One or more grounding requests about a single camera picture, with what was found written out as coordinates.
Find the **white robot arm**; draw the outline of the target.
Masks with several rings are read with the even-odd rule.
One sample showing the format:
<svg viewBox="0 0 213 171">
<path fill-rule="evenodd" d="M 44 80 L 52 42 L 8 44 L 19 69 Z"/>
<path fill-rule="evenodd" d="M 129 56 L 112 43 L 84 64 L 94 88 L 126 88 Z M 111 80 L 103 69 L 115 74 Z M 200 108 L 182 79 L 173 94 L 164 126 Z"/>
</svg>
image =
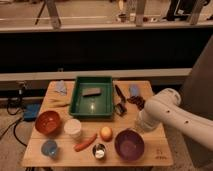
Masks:
<svg viewBox="0 0 213 171">
<path fill-rule="evenodd" d="M 136 125 L 143 132 L 154 131 L 160 123 L 170 125 L 213 151 L 213 121 L 179 107 L 180 94 L 166 88 L 145 101 Z"/>
</svg>

